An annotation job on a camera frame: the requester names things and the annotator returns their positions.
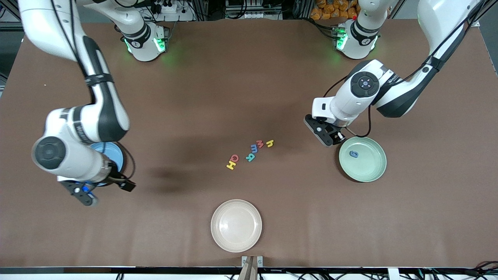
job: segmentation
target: tabletop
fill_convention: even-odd
[[[472,28],[402,118],[372,111],[387,155],[377,181],[342,174],[338,147],[303,123],[314,98],[358,61],[298,20],[181,22],[169,50],[139,62],[112,24],[85,24],[128,112],[122,143],[137,187],[99,188],[84,207],[31,160],[47,114],[90,101],[76,63],[25,39],[0,99],[0,266],[473,267],[498,258],[498,79]],[[401,77],[427,57],[415,20],[388,20],[366,59]],[[351,125],[368,128],[363,113]],[[232,154],[274,140],[252,162]],[[249,251],[214,242],[229,199],[251,202],[262,235]]]

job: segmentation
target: plate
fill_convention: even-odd
[[[104,143],[93,143],[90,145],[94,150],[98,152],[104,151]],[[123,168],[123,151],[121,151],[120,147],[112,142],[106,142],[106,150],[104,153],[110,160],[114,161],[118,166],[118,171],[121,172]]]
[[[379,179],[387,167],[384,150],[377,142],[367,137],[346,140],[339,150],[339,162],[349,177],[360,182]]]
[[[261,216],[254,205],[233,199],[216,209],[211,219],[211,234],[223,250],[240,253],[256,244],[262,226]]]

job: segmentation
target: green plate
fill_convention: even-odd
[[[360,182],[372,182],[384,174],[387,158],[382,147],[370,138],[353,137],[339,150],[339,162],[344,172]]]

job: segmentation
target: pile of orange blocks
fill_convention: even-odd
[[[315,0],[310,18],[314,20],[331,17],[356,18],[362,9],[358,0]]]

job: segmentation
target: white plate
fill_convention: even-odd
[[[240,199],[224,202],[211,219],[211,234],[216,244],[231,253],[244,252],[254,246],[262,227],[256,207]]]

